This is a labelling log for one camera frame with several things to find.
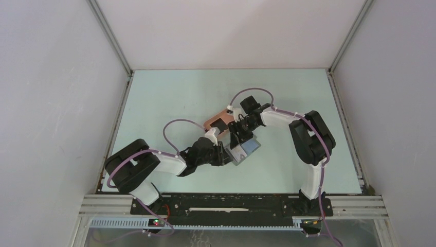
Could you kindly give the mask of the pink oval tray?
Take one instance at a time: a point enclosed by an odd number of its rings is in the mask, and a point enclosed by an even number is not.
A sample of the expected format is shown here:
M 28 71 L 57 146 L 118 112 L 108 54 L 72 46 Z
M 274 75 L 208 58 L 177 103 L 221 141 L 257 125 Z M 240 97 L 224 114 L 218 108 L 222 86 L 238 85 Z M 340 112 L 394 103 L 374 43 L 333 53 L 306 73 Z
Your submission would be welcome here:
M 228 124 L 232 121 L 234 121 L 233 115 L 227 113 L 227 110 L 222 110 L 209 120 L 205 121 L 203 126 L 206 128 L 206 130 L 218 128 L 220 132 L 217 138 L 222 139 L 229 132 Z

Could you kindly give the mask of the silver VIP credit card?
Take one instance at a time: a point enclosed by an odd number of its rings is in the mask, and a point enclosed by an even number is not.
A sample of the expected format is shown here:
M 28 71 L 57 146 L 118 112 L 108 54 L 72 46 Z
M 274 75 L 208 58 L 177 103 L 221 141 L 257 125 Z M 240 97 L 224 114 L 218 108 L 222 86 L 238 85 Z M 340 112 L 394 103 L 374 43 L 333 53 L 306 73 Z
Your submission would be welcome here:
M 237 164 L 242 162 L 248 156 L 246 151 L 240 145 L 238 145 L 238 146 L 234 147 L 233 149 L 231 149 L 230 153 L 233 156 L 234 162 L 237 163 Z

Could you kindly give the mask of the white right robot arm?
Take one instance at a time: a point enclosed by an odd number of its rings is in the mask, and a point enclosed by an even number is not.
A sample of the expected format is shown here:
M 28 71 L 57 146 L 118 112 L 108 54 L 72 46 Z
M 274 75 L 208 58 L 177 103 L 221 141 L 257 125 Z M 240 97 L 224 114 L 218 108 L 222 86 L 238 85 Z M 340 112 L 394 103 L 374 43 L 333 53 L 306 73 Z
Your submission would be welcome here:
M 305 215 L 314 214 L 320 207 L 324 168 L 329 162 L 336 141 L 317 111 L 300 115 L 281 110 L 272 103 L 259 104 L 253 96 L 245 98 L 239 108 L 227 106 L 233 121 L 228 124 L 229 148 L 234 150 L 253 139 L 258 127 L 288 128 L 298 157 L 308 164 L 308 177 L 303 183 L 299 208 Z

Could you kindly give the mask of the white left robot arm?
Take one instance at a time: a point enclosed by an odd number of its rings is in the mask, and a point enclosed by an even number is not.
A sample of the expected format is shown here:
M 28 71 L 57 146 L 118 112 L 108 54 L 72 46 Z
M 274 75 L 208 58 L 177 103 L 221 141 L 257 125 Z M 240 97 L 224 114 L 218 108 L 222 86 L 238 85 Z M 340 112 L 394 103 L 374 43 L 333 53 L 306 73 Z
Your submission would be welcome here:
M 201 165 L 224 166 L 230 162 L 232 157 L 223 143 L 213 143 L 206 137 L 200 137 L 180 154 L 150 149 L 145 140 L 137 139 L 110 156 L 104 168 L 108 174 L 107 187 L 131 194 L 148 213 L 157 214 L 162 209 L 162 199 L 157 187 L 148 181 L 152 172 L 186 177 Z

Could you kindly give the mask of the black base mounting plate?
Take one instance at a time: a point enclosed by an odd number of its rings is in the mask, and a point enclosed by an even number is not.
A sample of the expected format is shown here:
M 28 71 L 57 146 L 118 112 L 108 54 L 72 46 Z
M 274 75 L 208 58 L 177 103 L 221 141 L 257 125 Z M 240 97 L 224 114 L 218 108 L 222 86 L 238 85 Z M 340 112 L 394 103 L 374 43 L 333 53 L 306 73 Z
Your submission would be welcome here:
M 331 200 L 297 193 L 164 193 L 150 209 L 173 226 L 296 226 L 297 219 L 333 216 Z

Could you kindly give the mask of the left controller board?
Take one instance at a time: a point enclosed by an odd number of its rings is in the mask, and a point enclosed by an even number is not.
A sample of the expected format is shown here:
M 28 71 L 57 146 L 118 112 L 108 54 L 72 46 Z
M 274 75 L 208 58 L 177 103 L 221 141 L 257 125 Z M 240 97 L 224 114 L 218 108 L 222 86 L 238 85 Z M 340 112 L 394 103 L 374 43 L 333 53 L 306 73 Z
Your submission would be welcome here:
M 166 227 L 167 224 L 164 222 L 164 220 L 160 220 L 160 219 L 150 219 L 148 221 L 148 226 L 149 227 Z

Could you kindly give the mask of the controller board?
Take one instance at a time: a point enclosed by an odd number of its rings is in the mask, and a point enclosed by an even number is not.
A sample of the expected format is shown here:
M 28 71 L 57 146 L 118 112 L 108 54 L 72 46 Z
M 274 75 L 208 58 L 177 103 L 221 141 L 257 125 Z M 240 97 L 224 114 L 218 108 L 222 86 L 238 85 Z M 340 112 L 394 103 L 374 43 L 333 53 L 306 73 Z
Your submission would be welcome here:
M 164 220 L 160 220 L 160 219 L 150 219 L 148 221 L 148 226 L 149 227 L 166 227 L 167 224 L 164 222 Z
M 315 227 L 316 225 L 319 225 L 322 223 L 322 220 L 302 220 L 301 226 L 302 227 Z

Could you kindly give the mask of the right controller board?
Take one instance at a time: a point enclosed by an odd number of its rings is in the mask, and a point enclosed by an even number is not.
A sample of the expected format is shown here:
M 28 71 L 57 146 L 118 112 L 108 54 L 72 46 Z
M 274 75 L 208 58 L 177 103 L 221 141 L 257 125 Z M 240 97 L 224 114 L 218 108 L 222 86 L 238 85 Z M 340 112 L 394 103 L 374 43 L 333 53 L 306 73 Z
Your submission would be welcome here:
M 319 225 L 322 223 L 322 220 L 302 220 L 301 226 L 302 227 L 315 227 L 316 225 Z

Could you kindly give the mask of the aluminium frame rail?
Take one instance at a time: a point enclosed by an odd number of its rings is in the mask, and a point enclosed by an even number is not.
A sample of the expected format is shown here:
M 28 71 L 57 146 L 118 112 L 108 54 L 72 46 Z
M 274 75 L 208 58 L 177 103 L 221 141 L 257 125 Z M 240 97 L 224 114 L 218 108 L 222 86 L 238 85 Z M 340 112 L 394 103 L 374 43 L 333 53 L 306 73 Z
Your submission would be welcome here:
M 295 193 L 164 193 L 156 211 L 132 195 L 86 195 L 71 246 L 85 246 L 92 227 L 169 230 L 304 231 L 330 220 L 372 220 L 382 246 L 395 246 L 381 196 L 328 194 L 304 212 Z

